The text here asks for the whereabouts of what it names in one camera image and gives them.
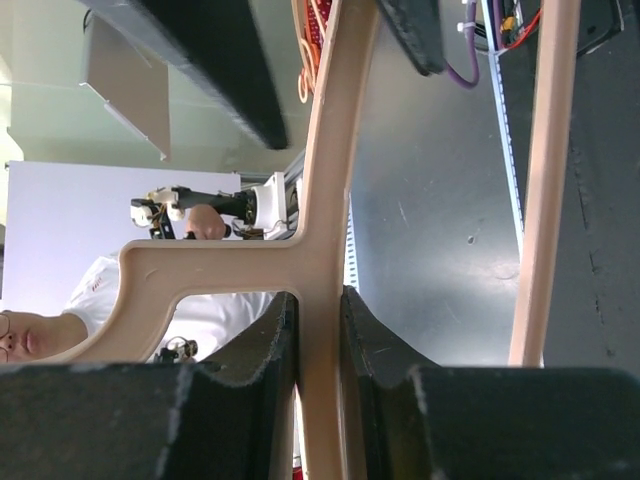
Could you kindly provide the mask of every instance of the metal table surface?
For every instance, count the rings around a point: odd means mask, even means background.
[[[464,6],[441,8],[468,75]],[[504,365],[519,253],[487,58],[466,91],[419,76],[384,24],[376,42],[351,192],[360,293],[431,360]]]

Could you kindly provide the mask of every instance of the man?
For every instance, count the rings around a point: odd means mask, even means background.
[[[209,205],[191,209],[187,231],[198,240],[221,240],[225,224]],[[0,363],[29,362],[62,353],[87,339],[109,318],[118,295],[117,255],[100,257],[85,273],[63,312],[0,314]],[[195,340],[202,360],[258,319],[273,295],[265,292],[197,295],[183,299],[160,344],[175,337]]]

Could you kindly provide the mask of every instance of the red fabric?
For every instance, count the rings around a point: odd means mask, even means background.
[[[307,0],[307,8],[308,8],[308,18],[309,22],[309,30],[311,31],[311,40],[318,48],[322,49],[322,36],[320,35],[320,27],[318,26],[318,22],[316,21],[316,14],[314,13],[313,7],[311,6],[311,0]],[[324,27],[326,29],[327,22],[329,21],[329,12],[331,11],[331,2],[332,0],[317,0],[316,5],[318,5],[318,11],[320,12],[320,16],[324,20]]]

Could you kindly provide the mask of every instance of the white board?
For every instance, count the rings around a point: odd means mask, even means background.
[[[118,251],[131,240],[149,238],[146,229],[133,225],[130,200],[170,185],[233,193],[240,190],[240,176],[12,162],[4,308],[42,315],[60,313],[96,257]],[[174,222],[178,238],[184,235],[184,223]]]

